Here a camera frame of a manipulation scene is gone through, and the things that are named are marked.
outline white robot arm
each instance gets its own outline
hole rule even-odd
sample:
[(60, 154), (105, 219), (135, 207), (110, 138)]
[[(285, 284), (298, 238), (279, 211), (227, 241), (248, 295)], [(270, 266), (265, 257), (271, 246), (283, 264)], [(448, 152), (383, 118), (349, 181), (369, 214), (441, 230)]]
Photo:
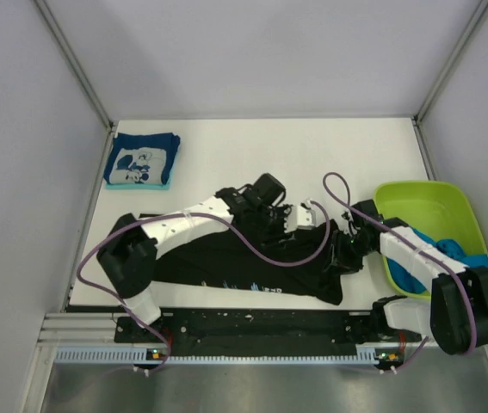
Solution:
[[(199, 237), (227, 231), (227, 225), (242, 217), (256, 219), (258, 225), (277, 228), (281, 237), (291, 238), (298, 229), (316, 226), (310, 204), (285, 206), (285, 213), (274, 216), (273, 205), (285, 197), (285, 188), (270, 174), (262, 175), (253, 185), (246, 185), (240, 192), (235, 188), (223, 188), (215, 196), (190, 208), (173, 213), (179, 218), (159, 220), (134, 228), (118, 237), (97, 255), (98, 261), (114, 285), (125, 305), (145, 323), (151, 324), (161, 316), (153, 303), (151, 281), (156, 260), (167, 252)], [(367, 212), (417, 248), (411, 250), (390, 232), (381, 231), (375, 225), (354, 218), (359, 231), (355, 235), (338, 231), (332, 240), (332, 263), (342, 269), (342, 274), (353, 273), (361, 268), (362, 258), (373, 251), (393, 259), (416, 277), (431, 293), (431, 301), (392, 297), (374, 303), (380, 328), (411, 330), (434, 337), (449, 354), (465, 351), (470, 341), (468, 319), (462, 297), (456, 284), (446, 272), (430, 259), (420, 255), (428, 252), (452, 269), (462, 280), (470, 302), (474, 307), (478, 330), (477, 345), (488, 343), (488, 268), (469, 268), (425, 243), (400, 219), (385, 219), (377, 213), (371, 200), (359, 202), (354, 208)], [(207, 213), (221, 221), (195, 216)], [(121, 217), (113, 231), (135, 222), (129, 214)]]

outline white table surface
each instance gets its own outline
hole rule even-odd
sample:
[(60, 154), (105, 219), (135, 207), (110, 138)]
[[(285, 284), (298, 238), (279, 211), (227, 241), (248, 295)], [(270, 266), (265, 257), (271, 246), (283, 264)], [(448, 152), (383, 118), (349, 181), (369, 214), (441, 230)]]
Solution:
[[(190, 207), (224, 187), (253, 183), (262, 173), (274, 175), (287, 189), (286, 202), (311, 197), (326, 207), (338, 224), (340, 207), (322, 187), (322, 177), (336, 171), (346, 177), (351, 203), (373, 198), (384, 182), (427, 179), (411, 120), (124, 120), (118, 133), (173, 132), (182, 143), (168, 191), (102, 187), (84, 248), (86, 254), (125, 213), (170, 213)], [(344, 198), (335, 177), (330, 187)], [(83, 276), (112, 288), (93, 258)], [(364, 269), (342, 277), (343, 302), (331, 305), (307, 296), (183, 286), (154, 282), (160, 306), (365, 310), (378, 298), (394, 295), (378, 254)], [(78, 280), (71, 305), (116, 305), (115, 299)]]

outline printed graphic on shirt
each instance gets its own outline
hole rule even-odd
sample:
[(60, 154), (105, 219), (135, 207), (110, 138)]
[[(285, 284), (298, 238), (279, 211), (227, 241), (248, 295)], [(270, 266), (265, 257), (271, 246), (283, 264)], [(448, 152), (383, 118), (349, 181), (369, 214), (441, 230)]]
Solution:
[(110, 174), (110, 183), (161, 184), (167, 152), (158, 148), (121, 149)]
[[(226, 281), (223, 281), (223, 287), (224, 288), (231, 288), (233, 290), (238, 290), (238, 286), (235, 286), (233, 284), (231, 286), (229, 286)], [(257, 285), (256, 282), (254, 282), (253, 284), (251, 284), (250, 290), (251, 291), (264, 291), (266, 293), (281, 293), (281, 288), (260, 287), (260, 286)]]

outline blue cloth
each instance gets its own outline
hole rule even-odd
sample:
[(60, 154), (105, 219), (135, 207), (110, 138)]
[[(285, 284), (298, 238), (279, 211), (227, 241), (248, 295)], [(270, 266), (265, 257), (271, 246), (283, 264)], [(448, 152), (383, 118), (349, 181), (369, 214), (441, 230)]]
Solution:
[[(423, 241), (435, 246), (445, 256), (449, 256), (453, 260), (463, 262), (469, 267), (485, 266), (488, 268), (487, 254), (468, 256), (460, 245), (452, 238), (442, 239), (436, 243), (433, 239), (417, 229), (412, 229)], [(391, 272), (392, 280), (395, 281), (397, 286), (408, 293), (421, 294), (425, 291), (423, 284), (413, 277), (408, 271), (406, 271), (400, 264), (389, 259), (387, 259), (387, 262), (389, 264), (389, 271)]]
[(128, 135), (114, 139), (104, 179), (119, 188), (169, 186), (181, 139), (173, 133)]

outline lime green tub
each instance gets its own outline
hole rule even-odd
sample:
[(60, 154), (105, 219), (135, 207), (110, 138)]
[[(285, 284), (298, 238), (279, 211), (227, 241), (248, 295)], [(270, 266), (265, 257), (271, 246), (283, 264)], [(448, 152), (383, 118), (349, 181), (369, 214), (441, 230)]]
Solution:
[[(380, 185), (374, 202), (385, 218), (399, 217), (408, 225), (438, 241), (455, 239), (468, 254), (488, 254), (475, 214), (466, 195), (454, 185), (437, 181), (403, 181)], [(386, 276), (398, 293), (417, 299), (430, 299), (429, 293), (413, 294), (392, 280), (387, 259)]]

